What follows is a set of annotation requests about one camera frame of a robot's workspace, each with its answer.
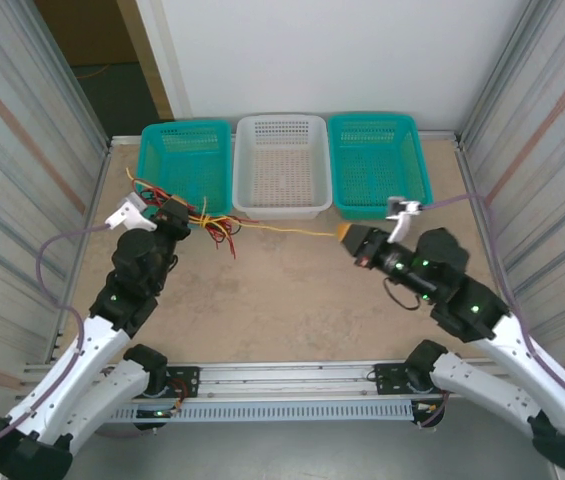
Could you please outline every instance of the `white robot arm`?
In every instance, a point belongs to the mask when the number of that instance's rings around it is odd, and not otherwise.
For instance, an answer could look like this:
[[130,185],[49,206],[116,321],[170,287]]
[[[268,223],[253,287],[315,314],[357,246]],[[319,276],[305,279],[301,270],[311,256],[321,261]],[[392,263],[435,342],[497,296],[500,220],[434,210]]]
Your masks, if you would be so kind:
[[177,263],[176,244],[190,233],[186,205],[170,199],[151,220],[142,216],[145,208],[131,194],[107,219],[109,228],[123,223],[128,231],[118,240],[114,270],[84,321],[81,348],[76,338],[36,388],[0,417],[5,477],[64,478],[73,455],[121,404],[164,389],[167,359],[144,345],[127,350],[107,376],[100,375],[157,306],[155,297]]
[[[400,216],[419,211],[413,203],[389,201],[387,219],[398,221],[400,238],[405,235]],[[365,225],[342,225],[338,233],[357,266],[381,270],[388,281],[432,305],[431,317],[442,329],[482,350],[517,385],[468,365],[430,341],[420,344],[406,362],[416,383],[423,390],[436,386],[459,393],[501,416],[565,469],[565,369],[524,333],[494,292],[465,273],[469,255],[457,240],[445,229],[430,230],[411,251],[392,233]]]

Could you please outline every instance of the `mesh basket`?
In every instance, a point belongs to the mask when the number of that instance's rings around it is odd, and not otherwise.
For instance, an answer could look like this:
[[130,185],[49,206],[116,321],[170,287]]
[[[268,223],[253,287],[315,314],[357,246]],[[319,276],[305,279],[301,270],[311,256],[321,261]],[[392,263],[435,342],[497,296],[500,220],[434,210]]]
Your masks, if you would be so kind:
[[336,207],[343,217],[381,219],[387,199],[422,204],[433,195],[417,127],[407,115],[335,115],[329,120]]
[[310,115],[238,123],[233,206],[255,220],[310,219],[332,202],[326,124]]
[[231,211],[231,126],[222,120],[169,122],[142,132],[137,176],[211,215]]

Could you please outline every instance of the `wooden tabletop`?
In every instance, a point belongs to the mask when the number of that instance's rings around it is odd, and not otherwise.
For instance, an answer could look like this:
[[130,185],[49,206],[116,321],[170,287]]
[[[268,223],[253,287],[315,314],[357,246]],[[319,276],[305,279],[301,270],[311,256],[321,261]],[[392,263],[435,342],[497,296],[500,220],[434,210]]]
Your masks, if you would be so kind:
[[[422,146],[434,198],[465,193],[453,144],[436,140]],[[124,169],[135,170],[138,149],[115,147],[95,224],[103,223],[130,192]],[[274,225],[334,232],[341,221],[332,208],[315,220]],[[375,225],[388,227],[386,222]],[[447,228],[470,252],[468,273],[493,286],[468,201],[423,212],[404,243],[413,248],[422,232],[437,227]],[[119,227],[89,240],[74,297],[83,315],[104,286],[123,231]],[[334,238],[243,229],[235,243],[237,260],[226,245],[216,250],[200,229],[179,243],[179,263],[133,343],[162,352],[170,362],[398,359],[425,338],[479,356],[444,333],[429,317],[430,307],[410,312],[395,304],[383,289],[382,274],[355,268]],[[402,287],[393,289],[404,303],[414,301]],[[69,319],[64,346],[75,331]]]

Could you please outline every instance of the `cable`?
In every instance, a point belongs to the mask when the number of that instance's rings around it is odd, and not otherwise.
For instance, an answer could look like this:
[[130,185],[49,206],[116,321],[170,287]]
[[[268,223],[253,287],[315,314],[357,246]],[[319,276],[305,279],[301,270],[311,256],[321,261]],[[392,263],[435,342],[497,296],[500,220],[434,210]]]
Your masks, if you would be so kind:
[[180,395],[180,401],[183,402],[185,398],[189,397],[189,389],[186,386],[186,383],[184,382],[184,380],[181,380],[179,378],[171,378],[169,379],[169,385],[173,388],[173,390],[175,390],[177,392],[178,386],[180,388],[180,392],[182,392],[182,394]]
[[243,223],[240,223],[239,220],[236,220],[232,217],[228,217],[231,221],[238,223],[240,226],[242,227],[247,227],[247,228],[261,228],[263,230],[271,230],[273,232],[281,232],[281,233],[301,233],[303,235],[312,235],[314,237],[337,237],[337,233],[328,233],[328,232],[313,232],[311,230],[303,230],[301,228],[277,228],[277,227],[271,227],[269,225],[259,225],[259,224],[255,224],[255,225],[245,225]]
[[389,284],[391,283],[391,279],[389,277],[386,277],[384,279],[384,281],[382,282],[382,284],[384,285],[384,290],[386,291],[387,295],[389,297],[391,297],[391,300],[393,300],[395,303],[397,303],[398,305],[400,305],[403,309],[408,310],[409,312],[414,312],[416,311],[418,308],[420,308],[420,305],[422,305],[422,303],[420,302],[420,297],[418,297],[417,295],[415,296],[415,301],[417,302],[417,305],[413,306],[413,307],[407,307],[406,305],[404,305],[400,300],[398,300],[397,298],[395,298],[393,296],[393,294],[391,293],[391,289],[389,288]]
[[424,428],[426,427],[429,423],[431,423],[433,420],[435,420],[436,418],[438,418],[440,415],[442,415],[442,412],[444,411],[444,409],[446,408],[447,403],[449,403],[449,397],[451,396],[451,394],[449,392],[444,392],[444,395],[442,395],[442,403],[440,404],[439,407],[437,407],[435,409],[435,411],[433,412],[433,414],[427,418],[425,421],[423,422],[418,422],[418,427],[420,428]]
[[152,183],[147,182],[146,180],[134,177],[128,167],[126,168],[126,175],[127,177],[129,177],[129,180],[131,180],[131,185],[133,186],[134,190],[138,191],[138,187],[142,187],[142,189],[139,190],[139,194],[147,205],[159,208],[169,199],[177,200],[181,204],[186,205],[189,209],[189,223],[204,228],[215,242],[216,248],[218,248],[219,245],[226,240],[229,244],[229,250],[231,251],[233,258],[237,258],[237,254],[232,237],[236,235],[240,230],[242,230],[242,227],[259,228],[262,230],[270,230],[280,233],[300,233],[318,237],[337,237],[337,234],[335,233],[312,232],[310,230],[303,230],[298,228],[278,228],[269,225],[260,225],[255,220],[240,218],[233,215],[222,215],[214,217],[207,214],[206,197],[204,197],[203,199],[204,203],[202,206],[202,211],[198,213],[195,207],[188,203],[186,200],[178,197],[177,195],[171,195],[160,187],[157,187]]
[[102,72],[104,72],[107,68],[109,68],[111,66],[111,64],[109,63],[108,65],[105,65],[104,67],[102,67],[101,69],[99,69],[96,72],[93,73],[89,73],[87,75],[80,75],[79,77],[75,77],[78,80],[84,80],[86,78],[91,78],[91,77],[95,77],[96,75],[101,74]]
[[171,262],[171,265],[169,265],[169,273],[171,272],[171,270],[173,270],[175,268],[175,266],[178,264],[178,262],[180,261],[180,258],[177,255],[173,255],[173,261]]
[[35,275],[37,277],[37,281],[38,281],[38,284],[40,286],[40,291],[41,291],[42,295],[44,297],[46,297],[46,299],[54,307],[56,307],[60,310],[67,310],[67,311],[71,312],[73,314],[73,316],[75,317],[76,322],[77,322],[77,326],[78,326],[78,340],[77,340],[77,345],[76,345],[76,352],[73,354],[73,356],[69,360],[69,363],[67,364],[66,368],[58,376],[58,378],[55,380],[55,382],[53,382],[51,384],[51,386],[49,386],[49,388],[42,395],[40,395],[40,397],[37,399],[37,401],[35,401],[33,403],[33,405],[31,405],[31,408],[29,409],[29,411],[27,413],[21,415],[19,418],[15,419],[14,421],[12,421],[9,424],[9,426],[7,426],[4,430],[0,431],[0,439],[4,438],[6,435],[8,435],[13,430],[15,430],[17,427],[19,427],[27,418],[29,418],[29,416],[31,416],[31,414],[40,405],[42,405],[42,403],[44,403],[46,401],[47,398],[49,398],[53,394],[53,392],[55,390],[57,390],[57,388],[64,381],[64,379],[69,375],[69,373],[71,373],[71,370],[73,370],[73,367],[75,366],[75,364],[79,360],[80,352],[82,351],[82,346],[84,344],[84,336],[85,336],[84,335],[84,323],[82,322],[82,317],[80,317],[80,314],[78,313],[78,311],[70,305],[60,304],[60,302],[58,302],[55,299],[55,297],[53,297],[53,295],[46,288],[46,285],[44,285],[44,280],[42,279],[42,258],[44,257],[44,251],[53,242],[60,240],[62,238],[70,238],[70,237],[75,237],[75,236],[78,236],[78,235],[84,235],[86,233],[100,232],[102,230],[108,230],[108,229],[109,229],[109,226],[107,224],[104,224],[104,225],[99,225],[97,227],[85,228],[83,230],[76,230],[76,231],[72,231],[72,232],[61,233],[59,235],[56,235],[54,237],[49,238],[46,242],[44,242],[42,244],[42,246],[40,246],[40,249],[38,250],[38,254],[35,257]]
[[[476,193],[466,193],[464,195],[458,195],[457,197],[449,198],[447,200],[436,202],[431,205],[426,205],[424,209],[430,210],[433,208],[445,207],[454,202],[458,202],[460,200],[466,200],[469,198],[476,198],[478,201],[482,202],[484,210],[486,211],[487,214],[486,215],[487,239],[489,242],[489,247],[491,248],[491,251],[493,252],[495,258],[498,259],[499,254],[498,254],[497,244],[495,241],[495,236],[493,234],[491,211],[486,205],[486,202],[484,201],[484,197]],[[495,264],[496,264],[495,267],[496,267],[496,276],[498,283],[500,284],[500,288],[502,289],[504,298],[509,303],[509,305],[511,306],[511,310],[518,319],[518,324],[520,325],[520,332],[522,333],[522,340],[524,341],[524,346],[527,348],[531,356],[535,359],[537,364],[540,365],[542,370],[544,370],[546,374],[555,381],[555,383],[557,383],[560,387],[562,387],[562,389],[565,390],[565,380],[555,370],[553,370],[548,363],[544,361],[544,359],[540,356],[539,352],[535,349],[535,346],[533,345],[533,339],[531,338],[531,333],[529,332],[529,328],[527,326],[527,322],[524,319],[524,316],[522,315],[522,310],[520,309],[520,306],[515,298],[515,295],[513,295],[513,292],[510,291],[509,289],[509,285],[505,280],[502,266],[500,265],[500,262],[497,261],[495,262]]]

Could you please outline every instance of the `metal bracket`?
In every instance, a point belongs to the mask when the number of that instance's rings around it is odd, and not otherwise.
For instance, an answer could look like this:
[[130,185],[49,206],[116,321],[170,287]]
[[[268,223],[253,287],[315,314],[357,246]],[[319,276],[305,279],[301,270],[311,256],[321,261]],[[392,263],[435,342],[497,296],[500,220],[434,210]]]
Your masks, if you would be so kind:
[[186,398],[197,398],[199,388],[200,367],[170,365],[166,369],[166,387],[161,392],[157,395],[144,393],[136,398],[150,398],[153,400],[177,400],[183,396]]
[[106,223],[111,230],[124,223],[127,230],[141,228],[152,232],[157,228],[157,225],[142,216],[144,210],[146,210],[146,205],[140,199],[140,196],[133,192],[124,198],[115,213],[106,219]]
[[391,231],[388,242],[401,242],[409,233],[411,216],[419,215],[422,210],[420,202],[410,201],[404,197],[389,197],[386,219],[396,221],[397,224]]
[[[507,378],[505,372],[490,359],[473,358],[465,361],[498,378]],[[191,401],[321,401],[334,398],[354,401],[378,398],[373,372],[376,365],[384,364],[400,366],[404,364],[404,360],[189,364],[191,367],[200,368],[197,398]],[[30,390],[40,382],[50,368],[49,365],[27,365],[22,373],[24,391]],[[167,369],[172,368],[183,367],[176,364],[167,365]],[[407,393],[400,398],[428,400],[439,397],[439,393],[423,395],[413,393],[412,390],[404,391]],[[132,403],[165,402],[140,397]]]
[[378,395],[435,395],[442,393],[435,386],[423,389],[415,385],[409,379],[404,363],[379,363],[373,366],[373,374]]

